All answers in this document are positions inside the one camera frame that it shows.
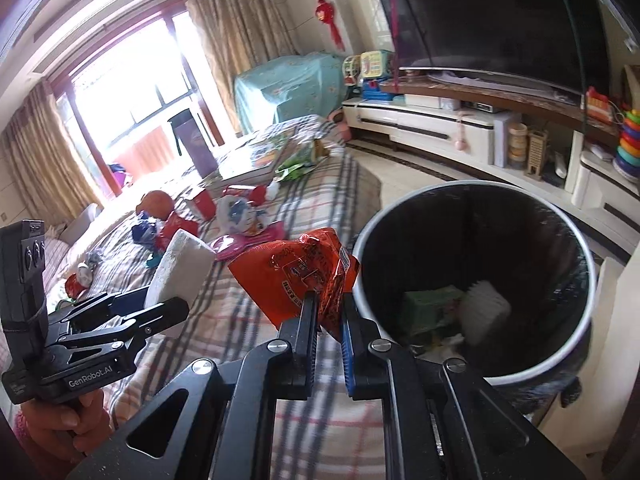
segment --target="teal cover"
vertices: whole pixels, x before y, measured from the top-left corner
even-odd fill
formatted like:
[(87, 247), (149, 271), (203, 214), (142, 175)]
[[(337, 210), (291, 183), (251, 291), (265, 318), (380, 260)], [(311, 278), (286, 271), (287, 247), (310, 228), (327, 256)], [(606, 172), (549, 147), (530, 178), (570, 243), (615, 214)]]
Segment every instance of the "teal cover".
[(236, 109), (242, 132), (316, 114), (328, 117), (346, 95), (344, 58), (315, 52), (284, 56), (236, 78)]

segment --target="sleeve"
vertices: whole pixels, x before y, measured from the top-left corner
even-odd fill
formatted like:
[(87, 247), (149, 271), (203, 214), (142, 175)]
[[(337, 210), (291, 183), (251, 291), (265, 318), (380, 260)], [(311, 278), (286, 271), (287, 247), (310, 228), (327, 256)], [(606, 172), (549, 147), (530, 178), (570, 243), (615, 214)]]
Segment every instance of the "sleeve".
[(75, 464), (60, 460), (33, 441), (22, 412), (18, 412), (15, 417), (14, 434), (36, 469), (46, 480), (64, 480), (75, 467)]

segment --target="tv stand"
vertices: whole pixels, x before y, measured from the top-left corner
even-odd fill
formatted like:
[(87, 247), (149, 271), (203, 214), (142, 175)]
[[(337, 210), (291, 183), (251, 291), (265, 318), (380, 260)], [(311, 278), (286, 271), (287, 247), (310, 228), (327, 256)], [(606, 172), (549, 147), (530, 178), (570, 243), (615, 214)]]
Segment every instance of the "tv stand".
[[(506, 107), (502, 102), (489, 104)], [(566, 161), (564, 186), (555, 187), (526, 175), (523, 170), (496, 165), (502, 163), (495, 150), (496, 121), (512, 120), (509, 116), (514, 116), (513, 113), (489, 114), (463, 108), (460, 112), (464, 115), (461, 116), (458, 111), (407, 105), (403, 101), (357, 98), (344, 101), (342, 110), (348, 125), (357, 128), (358, 137), (365, 136), (362, 137), (365, 140), (383, 143), (395, 150), (436, 156), (470, 169), (468, 174), (479, 173), (484, 175), (482, 178), (499, 179), (535, 193), (607, 238), (613, 246), (620, 248), (618, 252), (611, 249), (615, 254), (632, 254), (640, 243), (638, 186), (617, 174), (611, 163), (600, 162), (585, 151), (584, 136), (578, 131), (574, 131), (571, 153)], [(466, 140), (464, 148), (456, 143), (461, 135), (459, 121)]]
[[(399, 78), (399, 89), (394, 89), (393, 80), (380, 85), (385, 92), (414, 94), (447, 99), (458, 99), (484, 103), (505, 110), (512, 110), (540, 117), (553, 123), (562, 124), (572, 130), (582, 130), (582, 110), (579, 106), (565, 104), (551, 99), (527, 96), (515, 92), (478, 88), (454, 83), (440, 83), (428, 76), (403, 76)], [(588, 120), (586, 137), (615, 149), (618, 145), (618, 130), (614, 125)]]

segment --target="human hand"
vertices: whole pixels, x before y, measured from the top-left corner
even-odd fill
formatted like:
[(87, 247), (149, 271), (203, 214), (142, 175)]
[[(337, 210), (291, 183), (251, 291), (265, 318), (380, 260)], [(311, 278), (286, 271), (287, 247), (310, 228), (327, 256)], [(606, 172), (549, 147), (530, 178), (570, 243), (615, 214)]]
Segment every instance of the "human hand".
[[(108, 413), (102, 403), (104, 393), (94, 390), (79, 398), (82, 408), (76, 412), (64, 404), (29, 400), (21, 405), (31, 439), (42, 449), (67, 462), (80, 462), (82, 453), (90, 453), (111, 434)], [(76, 435), (66, 435), (65, 431)]]

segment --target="curtain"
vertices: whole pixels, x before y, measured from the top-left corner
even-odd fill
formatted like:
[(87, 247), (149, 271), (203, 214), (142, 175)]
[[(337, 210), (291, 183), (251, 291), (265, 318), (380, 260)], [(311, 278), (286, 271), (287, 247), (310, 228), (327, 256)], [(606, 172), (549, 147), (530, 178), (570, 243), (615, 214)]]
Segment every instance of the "curtain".
[(0, 136), (0, 146), (30, 214), (47, 225), (70, 223), (91, 203), (104, 206), (48, 83), (30, 92)]
[(236, 76), (268, 60), (296, 54), (273, 0), (185, 0), (231, 124), (241, 131)]

